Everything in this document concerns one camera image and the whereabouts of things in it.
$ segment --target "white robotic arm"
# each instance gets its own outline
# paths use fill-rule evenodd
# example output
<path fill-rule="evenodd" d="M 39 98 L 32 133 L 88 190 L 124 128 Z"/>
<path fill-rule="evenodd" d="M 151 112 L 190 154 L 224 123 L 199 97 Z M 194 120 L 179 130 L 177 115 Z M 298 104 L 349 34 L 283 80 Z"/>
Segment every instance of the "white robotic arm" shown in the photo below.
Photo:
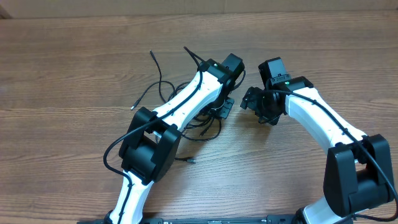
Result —
<path fill-rule="evenodd" d="M 116 208 L 107 215 L 105 223 L 138 224 L 149 190 L 170 168 L 188 122 L 203 110 L 218 119 L 228 116 L 233 100 L 227 96 L 244 71 L 243 61 L 230 54 L 223 63 L 209 59 L 200 66 L 201 71 L 177 96 L 153 112 L 141 108 L 134 115 L 128 132 L 160 118 L 156 125 L 147 128 L 148 133 L 156 134 L 160 140 L 154 143 L 144 136 L 144 130 L 124 140 L 119 156 L 123 158 L 122 168 L 132 185 L 124 177 Z M 225 101 L 231 102 L 229 108 L 224 106 Z"/>
<path fill-rule="evenodd" d="M 265 61 L 259 71 L 265 90 L 250 87 L 241 107 L 254 110 L 260 123 L 271 125 L 277 124 L 282 113 L 288 114 L 304 126 L 327 155 L 325 196 L 301 208 L 297 212 L 300 220 L 291 223 L 346 224 L 352 222 L 352 214 L 394 199 L 394 189 L 388 183 L 394 183 L 389 145 L 381 135 L 367 136 L 346 122 L 305 77 L 292 79 L 282 59 Z M 366 168 L 356 171 L 358 161 L 367 164 Z"/>
<path fill-rule="evenodd" d="M 168 113 L 172 108 L 180 104 L 190 93 L 197 87 L 200 79 L 200 74 L 197 72 L 195 78 L 172 100 L 154 109 L 157 112 L 157 117 L 161 117 Z M 183 131 L 192 118 L 199 113 L 206 105 L 214 102 L 221 93 L 223 84 L 217 81 L 217 78 L 209 72 L 203 72 L 203 80 L 200 89 L 196 94 L 190 98 L 183 106 L 181 106 L 174 114 L 163 119 L 168 125 L 177 125 L 179 131 Z M 158 137 L 162 137 L 159 133 L 154 132 Z M 131 172 L 124 171 L 130 176 L 133 186 L 129 198 L 126 203 L 124 214 L 120 224 L 138 224 L 142 219 L 142 209 L 148 196 L 149 190 L 154 184 L 151 181 L 149 184 L 142 184 L 142 180 Z M 119 195 L 118 203 L 115 209 L 110 214 L 112 223 L 118 223 L 119 214 L 127 195 L 129 181 L 127 178 L 123 180 L 123 186 Z"/>
<path fill-rule="evenodd" d="M 316 100 L 331 112 L 357 140 L 362 140 L 363 136 L 366 135 L 363 131 L 350 125 L 327 105 L 319 95 L 317 89 L 305 87 L 295 90 L 294 93 Z M 317 105 L 297 96 L 289 95 L 286 96 L 285 107 L 287 114 L 291 118 L 296 119 L 311 134 L 326 155 L 328 154 L 329 148 L 335 147 L 336 144 L 340 142 L 343 144 L 350 144 L 353 142 Z M 333 224 L 344 218 L 339 217 L 331 210 L 325 197 L 306 206 L 303 210 L 303 217 L 307 224 Z"/>

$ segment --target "black bracket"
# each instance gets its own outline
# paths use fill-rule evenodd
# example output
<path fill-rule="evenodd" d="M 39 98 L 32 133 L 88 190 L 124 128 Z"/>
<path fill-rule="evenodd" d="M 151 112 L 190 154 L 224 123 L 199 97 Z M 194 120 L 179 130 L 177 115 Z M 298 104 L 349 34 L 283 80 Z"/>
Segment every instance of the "black bracket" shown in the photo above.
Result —
<path fill-rule="evenodd" d="M 286 72 L 280 57 L 266 60 L 259 65 L 259 71 L 264 90 L 294 91 L 301 88 L 313 88 L 313 85 L 305 77 L 292 78 Z M 259 123 L 276 125 L 279 117 L 285 111 L 285 95 L 266 92 L 258 87 L 250 87 L 243 97 L 241 107 L 247 107 L 259 117 Z"/>

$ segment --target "wire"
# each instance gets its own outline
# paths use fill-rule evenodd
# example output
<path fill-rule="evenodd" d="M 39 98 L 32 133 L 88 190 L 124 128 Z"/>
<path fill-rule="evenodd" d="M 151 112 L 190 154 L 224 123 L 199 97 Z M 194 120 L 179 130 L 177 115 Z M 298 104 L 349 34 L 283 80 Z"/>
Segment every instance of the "wire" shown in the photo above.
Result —
<path fill-rule="evenodd" d="M 398 195 L 397 191 L 395 190 L 394 186 L 391 184 L 390 180 L 387 178 L 386 174 L 383 172 L 383 170 L 380 168 L 379 164 L 374 160 L 373 156 L 370 155 L 368 150 L 348 131 L 347 128 L 345 128 L 333 115 L 330 111 L 328 111 L 323 105 L 321 105 L 317 100 L 313 100 L 309 97 L 300 95 L 298 93 L 294 92 L 289 92 L 289 91 L 283 91 L 283 90 L 263 90 L 263 93 L 282 93 L 285 95 L 293 95 L 297 96 L 299 98 L 302 98 L 304 100 L 307 100 L 311 102 L 314 105 L 317 105 L 319 108 L 321 108 L 329 117 L 330 119 L 343 131 L 345 135 L 347 135 L 359 148 L 360 150 L 364 153 L 366 158 L 370 161 L 370 163 L 377 169 L 377 171 L 382 175 L 383 179 L 386 181 L 387 186 L 390 188 L 392 191 L 392 194 L 394 195 L 394 199 L 396 201 L 396 212 L 393 216 L 389 218 L 378 218 L 378 217 L 372 217 L 369 215 L 361 215 L 361 214 L 352 214 L 352 218 L 365 218 L 368 220 L 374 220 L 377 222 L 392 222 L 395 219 L 398 218 Z"/>
<path fill-rule="evenodd" d="M 205 60 L 203 60 L 201 57 L 197 56 L 195 53 L 191 52 L 190 54 L 192 54 L 195 58 L 199 59 L 201 62 L 205 62 Z"/>
<path fill-rule="evenodd" d="M 271 80 L 271 78 L 268 78 L 266 81 L 266 90 L 269 90 L 269 81 Z"/>
<path fill-rule="evenodd" d="M 139 102 L 142 100 L 142 98 L 144 97 L 144 95 L 148 92 L 148 90 L 152 87 L 152 86 L 154 86 L 154 85 L 156 85 L 156 84 L 160 84 L 160 83 L 162 83 L 162 82 L 164 82 L 164 83 L 167 83 L 167 84 L 169 84 L 172 88 L 173 88 L 173 91 L 175 91 L 175 88 L 174 88 L 174 85 L 173 85 L 173 83 L 171 83 L 171 82 L 169 82 L 169 81 L 161 81 L 161 79 L 162 78 L 160 78 L 160 81 L 157 81 L 157 82 L 154 82 L 154 83 L 152 83 L 152 84 L 150 84 L 149 86 L 148 86 L 148 88 L 142 93 L 142 95 L 138 98 L 138 100 L 132 105 L 132 107 L 130 108 L 130 110 L 133 110 L 134 108 L 136 108 L 137 106 L 138 106 L 138 104 L 139 104 Z"/>
<path fill-rule="evenodd" d="M 239 86 L 241 86 L 245 76 L 246 76 L 246 70 L 243 70 L 243 77 L 241 81 L 238 84 L 236 84 L 232 90 L 236 90 L 237 88 L 239 88 Z"/>
<path fill-rule="evenodd" d="M 190 82 L 183 82 L 183 83 L 179 84 L 176 87 L 175 90 L 173 89 L 173 92 L 172 92 L 172 94 L 170 94 L 170 96 L 169 96 L 167 101 L 170 101 L 173 97 L 177 96 L 177 92 L 185 88 L 185 86 L 183 86 L 183 85 L 186 85 L 186 84 L 189 84 L 189 83 Z"/>
<path fill-rule="evenodd" d="M 206 118 L 206 119 L 200 119 L 200 118 L 198 118 L 200 115 L 201 115 L 201 114 L 198 114 L 198 115 L 194 116 L 193 119 L 194 119 L 195 121 L 201 121 L 201 122 L 206 121 L 206 120 L 208 119 L 208 118 Z"/>
<path fill-rule="evenodd" d="M 202 72 L 202 70 L 201 70 L 201 68 L 200 68 L 200 65 L 199 65 L 198 60 L 195 58 L 195 54 L 192 53 L 190 50 L 188 50 L 187 47 L 184 47 L 184 49 L 188 52 L 188 54 L 191 56 L 191 58 L 195 61 L 196 65 L 197 65 L 197 67 L 198 67 L 198 69 L 199 69 L 199 74 L 200 74 L 199 84 L 198 84 L 197 87 L 194 89 L 194 91 L 193 91 L 188 97 L 186 97 L 180 104 L 178 104 L 175 108 L 171 109 L 168 113 L 164 114 L 163 116 L 161 116 L 161 117 L 159 117 L 159 118 L 157 118 L 157 119 L 155 119 L 155 120 L 153 120 L 153 121 L 150 121 L 150 122 L 148 122 L 148 123 L 146 123 L 146 124 L 144 124 L 144 125 L 142 125 L 142 126 L 136 128 L 136 129 L 133 129 L 132 131 L 130 131 L 130 132 L 126 133 L 126 134 L 124 134 L 123 136 L 121 136 L 120 138 L 118 138 L 117 140 L 115 140 L 114 142 L 112 142 L 112 144 L 110 144 L 110 145 L 108 146 L 108 148 L 105 150 L 105 153 L 104 153 L 104 156 L 103 156 L 103 162 L 104 162 L 105 167 L 106 167 L 107 169 L 109 169 L 110 171 L 116 173 L 116 174 L 122 175 L 123 177 L 127 178 L 127 180 L 129 181 L 129 185 L 128 185 L 128 190 L 127 190 L 126 198 L 124 199 L 124 202 L 123 202 L 123 205 L 122 205 L 122 207 L 121 207 L 120 214 L 119 214 L 118 224 L 120 224 L 120 222 L 121 222 L 121 220 L 122 220 L 122 216 L 123 216 L 123 213 L 124 213 L 124 207 L 126 206 L 127 200 L 128 200 L 128 198 L 129 198 L 129 196 L 130 196 L 130 193 L 131 193 L 131 189 L 132 189 L 133 184 L 132 184 L 131 178 L 130 178 L 127 174 L 125 174 L 125 173 L 123 173 L 123 172 L 121 172 L 121 171 L 119 171 L 119 170 L 117 170 L 117 169 L 111 167 L 111 166 L 108 164 L 108 162 L 107 162 L 108 154 L 109 154 L 109 152 L 112 150 L 112 148 L 113 148 L 115 145 L 117 145 L 119 142 L 123 141 L 124 139 L 128 138 L 130 135 L 134 134 L 134 133 L 137 132 L 137 131 L 145 130 L 145 129 L 148 128 L 149 126 L 152 126 L 153 124 L 155 124 L 155 123 L 157 123 L 157 122 L 159 122 L 159 121 L 162 121 L 164 118 L 166 118 L 166 117 L 170 116 L 171 114 L 173 114 L 173 113 L 174 113 L 175 111 L 177 111 L 182 105 L 184 105 L 190 98 L 192 98 L 192 97 L 195 95 L 195 93 L 200 89 L 201 83 L 202 83 L 202 81 L 203 81 L 203 72 Z"/>
<path fill-rule="evenodd" d="M 211 119 L 210 124 L 199 134 L 200 136 L 203 136 L 204 134 L 206 134 L 206 132 L 209 130 L 209 128 L 211 127 L 211 125 L 214 122 L 214 119 L 216 119 L 215 117 L 213 117 L 213 119 Z"/>
<path fill-rule="evenodd" d="M 162 99 L 163 103 L 166 103 L 166 100 L 162 96 L 162 90 L 160 89 L 160 84 L 162 84 L 162 72 L 160 71 L 159 63 L 157 63 L 157 60 L 156 60 L 155 55 L 152 52 L 152 50 L 149 50 L 149 53 L 150 53 L 150 56 L 152 56 L 152 58 L 154 59 L 157 69 L 159 70 L 159 96 Z"/>
<path fill-rule="evenodd" d="M 217 138 L 220 135 L 220 133 L 221 133 L 221 119 L 217 119 L 217 120 L 218 120 L 218 122 L 220 124 L 220 128 L 218 129 L 218 133 L 215 136 L 211 137 L 211 138 L 208 138 L 208 139 L 193 139 L 193 138 L 190 138 L 190 137 L 186 137 L 186 135 L 184 135 L 184 134 L 182 134 L 182 137 L 184 137 L 184 138 L 186 138 L 188 140 L 191 140 L 191 141 L 195 141 L 195 142 L 211 141 L 211 140 Z"/>
<path fill-rule="evenodd" d="M 185 129 L 193 129 L 193 128 L 199 128 L 203 127 L 204 125 L 208 124 L 211 121 L 211 116 L 209 116 L 206 120 L 203 120 L 200 124 L 187 124 L 187 127 Z"/>

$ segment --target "wood grain surface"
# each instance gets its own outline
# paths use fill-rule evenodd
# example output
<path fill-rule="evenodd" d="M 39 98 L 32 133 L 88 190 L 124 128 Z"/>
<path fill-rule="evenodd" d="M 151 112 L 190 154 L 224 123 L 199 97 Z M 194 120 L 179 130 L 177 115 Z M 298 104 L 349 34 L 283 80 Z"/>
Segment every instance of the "wood grain surface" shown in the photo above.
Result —
<path fill-rule="evenodd" d="M 218 139 L 181 140 L 177 155 L 197 163 L 174 162 L 153 186 L 146 215 L 262 217 L 323 195 L 326 155 L 306 130 L 287 116 L 260 125 L 239 107 L 247 88 L 262 86 L 257 66 L 274 57 L 352 125 L 388 139 L 397 180 L 397 37 L 397 11 L 1 20 L 0 223 L 75 223 L 113 209 L 122 178 L 104 167 L 104 150 L 159 78 L 149 49 L 164 80 L 193 78 L 184 45 L 219 62 L 234 53 L 248 74 Z M 141 101 L 150 110 L 161 104 L 157 88 Z M 117 152 L 109 162 L 120 167 Z"/>

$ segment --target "cable connector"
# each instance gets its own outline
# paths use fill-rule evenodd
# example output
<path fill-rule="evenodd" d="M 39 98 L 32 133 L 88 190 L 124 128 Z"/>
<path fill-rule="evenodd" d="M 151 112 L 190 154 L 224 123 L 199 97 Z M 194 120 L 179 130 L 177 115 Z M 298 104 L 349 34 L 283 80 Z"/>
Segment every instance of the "cable connector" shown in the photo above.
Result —
<path fill-rule="evenodd" d="M 141 101 L 141 99 L 138 99 L 138 100 L 132 105 L 132 107 L 130 108 L 130 110 L 134 110 L 134 108 L 138 106 L 138 104 L 139 104 L 140 101 Z"/>
<path fill-rule="evenodd" d="M 184 157 L 184 158 L 174 158 L 176 161 L 183 161 L 183 162 L 191 162 L 191 163 L 195 163 L 195 160 L 192 157 Z"/>

